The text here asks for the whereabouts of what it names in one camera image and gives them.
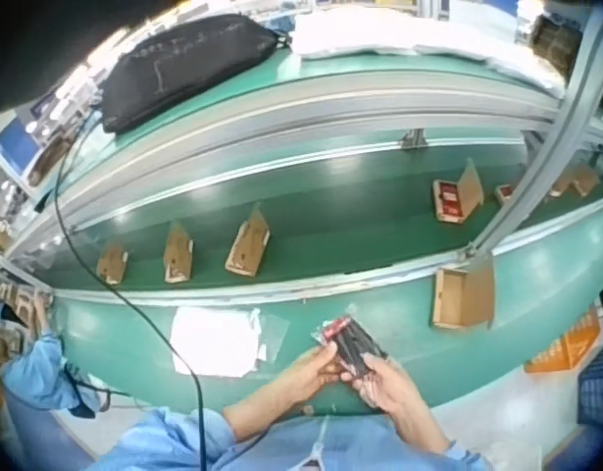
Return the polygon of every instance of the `person's left hand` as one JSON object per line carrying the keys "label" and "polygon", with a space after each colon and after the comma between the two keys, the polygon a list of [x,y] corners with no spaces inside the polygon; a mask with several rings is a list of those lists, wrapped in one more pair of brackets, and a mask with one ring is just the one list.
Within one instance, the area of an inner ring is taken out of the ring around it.
{"label": "person's left hand", "polygon": [[334,342],[306,351],[273,381],[273,386],[291,405],[310,399],[323,386],[339,380],[336,352]]}

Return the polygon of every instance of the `metal support bar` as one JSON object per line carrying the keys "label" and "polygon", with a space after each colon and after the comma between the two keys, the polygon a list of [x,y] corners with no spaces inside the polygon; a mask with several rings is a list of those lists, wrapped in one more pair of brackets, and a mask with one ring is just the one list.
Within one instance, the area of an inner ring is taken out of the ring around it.
{"label": "metal support bar", "polygon": [[426,130],[424,129],[413,129],[408,130],[401,140],[399,145],[402,149],[413,149],[419,147],[427,147]]}
{"label": "metal support bar", "polygon": [[567,95],[538,155],[510,200],[473,243],[476,255],[487,253],[519,224],[547,194],[569,165],[603,94],[603,8],[590,15]]}
{"label": "metal support bar", "polygon": [[50,288],[48,285],[46,285],[45,283],[38,280],[33,275],[27,273],[22,268],[14,265],[12,262],[10,262],[6,258],[4,258],[1,254],[0,254],[0,267],[2,267],[4,270],[8,271],[12,275],[15,275],[16,277],[20,278],[21,280],[28,283],[29,285],[31,285],[34,288],[39,288],[45,292],[51,292],[53,290],[52,288]]}

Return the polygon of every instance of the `worker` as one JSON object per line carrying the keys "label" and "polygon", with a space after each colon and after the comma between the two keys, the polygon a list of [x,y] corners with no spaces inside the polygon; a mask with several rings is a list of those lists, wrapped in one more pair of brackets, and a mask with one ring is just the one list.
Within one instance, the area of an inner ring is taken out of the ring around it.
{"label": "worker", "polygon": [[[219,414],[204,410],[211,470],[488,470],[488,462],[450,442],[408,374],[366,354],[368,380],[338,373],[336,346],[317,347],[274,381]],[[324,386],[342,380],[386,415],[304,416],[276,424]],[[88,471],[199,468],[198,415],[149,412]]]}
{"label": "worker", "polygon": [[44,297],[35,293],[35,315],[41,336],[26,352],[9,358],[9,349],[0,338],[0,381],[5,391],[26,405],[43,410],[68,409],[79,418],[94,418],[103,407],[97,391],[81,387],[78,371],[63,359],[62,344],[51,331]]}

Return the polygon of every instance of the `aluminum frame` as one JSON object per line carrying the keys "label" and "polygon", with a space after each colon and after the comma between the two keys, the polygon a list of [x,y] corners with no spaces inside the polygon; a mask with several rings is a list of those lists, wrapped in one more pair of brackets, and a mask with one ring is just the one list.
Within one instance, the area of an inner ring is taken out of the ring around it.
{"label": "aluminum frame", "polygon": [[492,221],[479,234],[470,255],[484,256],[519,224],[538,205],[569,165],[589,125],[603,94],[603,8],[591,11],[586,25],[578,59],[563,100],[559,115],[528,166],[525,176]]}

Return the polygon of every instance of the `small package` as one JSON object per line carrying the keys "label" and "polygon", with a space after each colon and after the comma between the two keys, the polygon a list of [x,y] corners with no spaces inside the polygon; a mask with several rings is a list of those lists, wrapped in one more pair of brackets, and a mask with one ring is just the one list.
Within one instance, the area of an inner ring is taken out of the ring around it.
{"label": "small package", "polygon": [[166,283],[187,282],[192,272],[194,241],[179,224],[173,224],[164,251],[164,279]]}
{"label": "small package", "polygon": [[502,206],[513,195],[513,188],[509,184],[501,184],[495,188],[495,197]]}
{"label": "small package", "polygon": [[110,243],[96,264],[96,275],[108,285],[117,285],[125,275],[128,253],[116,242]]}
{"label": "small package", "polygon": [[256,204],[251,217],[240,226],[225,268],[238,275],[255,277],[270,236],[269,225]]}
{"label": "small package", "polygon": [[495,314],[495,274],[491,256],[476,260],[466,270],[440,269],[432,324],[442,329],[464,329],[484,322],[488,327]]}
{"label": "small package", "polygon": [[437,180],[432,190],[436,218],[444,223],[462,224],[484,203],[484,191],[471,159],[457,183]]}
{"label": "small package", "polygon": [[349,315],[326,322],[322,328],[314,332],[313,337],[323,345],[334,341],[338,346],[338,356],[342,366],[355,378],[362,378],[369,373],[369,368],[362,358],[363,353],[371,353],[381,358],[388,356],[367,331]]}

